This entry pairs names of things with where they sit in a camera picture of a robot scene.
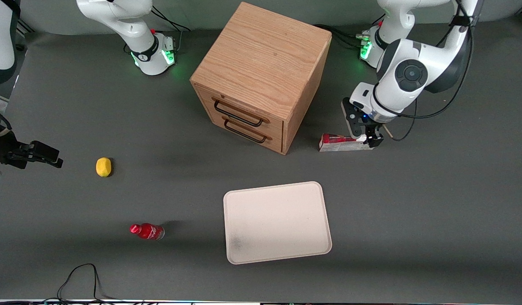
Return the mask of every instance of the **red and white box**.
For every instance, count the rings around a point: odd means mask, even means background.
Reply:
[[[366,135],[362,135],[359,139],[354,139],[352,137],[323,133],[319,142],[319,151],[373,150],[375,148],[364,143],[366,143]]]

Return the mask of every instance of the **yellow lemon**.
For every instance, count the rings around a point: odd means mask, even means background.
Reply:
[[[97,174],[101,177],[108,177],[112,171],[112,164],[109,158],[100,158],[96,165]]]

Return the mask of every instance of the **plastic bottle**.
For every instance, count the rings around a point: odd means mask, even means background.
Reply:
[[[156,226],[153,224],[134,224],[129,228],[129,231],[133,234],[137,234],[143,239],[154,239],[155,241],[162,239],[165,235],[165,229],[162,226]]]

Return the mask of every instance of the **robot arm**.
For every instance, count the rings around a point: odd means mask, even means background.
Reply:
[[[172,38],[152,33],[140,19],[150,13],[152,0],[77,0],[77,6],[84,16],[118,33],[145,74],[159,75],[174,64]]]
[[[59,150],[39,141],[29,144],[18,141],[11,124],[0,114],[0,164],[24,169],[27,162],[42,162],[61,168],[63,160],[58,158],[58,155]]]
[[[17,67],[14,46],[19,16],[19,0],[0,0],[0,83],[11,78]]]
[[[415,15],[412,10],[416,8],[427,8],[440,6],[450,0],[377,0],[377,4],[385,11],[385,17],[381,26],[375,25],[358,35],[368,37],[371,41],[361,59],[370,66],[377,67],[379,58],[390,43],[398,39],[408,37],[409,32],[415,25]]]
[[[379,61],[379,83],[360,83],[350,99],[344,99],[342,107],[354,137],[359,137],[365,127],[369,145],[379,145],[383,137],[377,134],[378,128],[399,116],[423,90],[437,93],[455,85],[467,65],[465,57],[472,42],[470,27],[479,18],[483,0],[457,2],[466,13],[459,10],[453,18],[443,48],[407,39],[394,41]]]

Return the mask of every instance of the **wood grain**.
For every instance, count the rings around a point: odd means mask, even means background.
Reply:
[[[283,131],[283,142],[282,142],[282,153],[286,154],[289,151],[291,143],[300,127],[300,123],[304,119],[306,112],[311,104],[317,89],[319,88],[319,83],[321,82],[321,76],[323,75],[323,69],[325,68],[325,62],[327,59],[327,54],[329,53],[330,41],[327,41],[327,44],[319,57],[319,62],[315,66],[315,70],[312,71],[312,75],[309,78],[307,85],[304,87],[302,95],[299,99],[299,102],[296,103],[294,110],[292,111],[291,117],[287,124],[284,125]]]
[[[330,38],[242,2],[191,81],[288,120]]]
[[[319,87],[331,34],[242,2],[190,81],[212,122],[229,119],[246,134],[267,135],[262,145],[286,154]],[[251,127],[221,115],[220,106]]]

